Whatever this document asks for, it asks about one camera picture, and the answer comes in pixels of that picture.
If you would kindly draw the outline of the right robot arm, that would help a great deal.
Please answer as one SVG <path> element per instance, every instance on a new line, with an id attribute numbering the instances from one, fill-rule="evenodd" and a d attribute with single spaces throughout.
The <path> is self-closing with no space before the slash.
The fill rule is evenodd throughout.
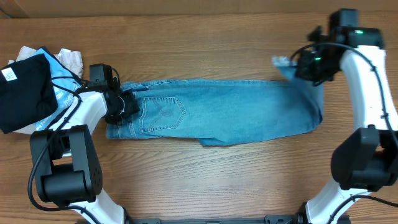
<path id="1" fill-rule="evenodd" d="M 329 17 L 328 33 L 317 27 L 298 49 L 295 76 L 313 86 L 342 72 L 353 107 L 353 133 L 333 152 L 331 180 L 305 202 L 292 223 L 349 223 L 346 211 L 358 200 L 397 180 L 397 111 L 386 75 L 381 31 L 359 26 L 358 11 Z"/>

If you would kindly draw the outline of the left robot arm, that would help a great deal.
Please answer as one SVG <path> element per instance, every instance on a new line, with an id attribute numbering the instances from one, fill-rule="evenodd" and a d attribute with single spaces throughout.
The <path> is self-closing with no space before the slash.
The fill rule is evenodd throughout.
<path id="1" fill-rule="evenodd" d="M 73 210 L 87 223 L 132 223 L 127 210 L 103 189 L 91 135 L 101 119 L 121 125 L 138 113 L 137 101 L 122 91 L 118 71 L 103 63 L 90 65 L 90 79 L 72 95 L 72 105 L 58 121 L 30 137 L 29 200 L 46 212 Z"/>

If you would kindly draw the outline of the light blue denim jeans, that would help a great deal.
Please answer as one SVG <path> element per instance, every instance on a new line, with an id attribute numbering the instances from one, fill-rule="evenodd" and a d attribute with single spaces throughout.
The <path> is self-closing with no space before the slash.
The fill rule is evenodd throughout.
<path id="1" fill-rule="evenodd" d="M 197 139 L 232 146 L 309 133 L 323 120 L 324 89 L 295 76 L 295 65 L 274 57 L 283 76 L 269 80 L 151 80 L 126 82 L 139 111 L 109 124 L 110 139 Z"/>

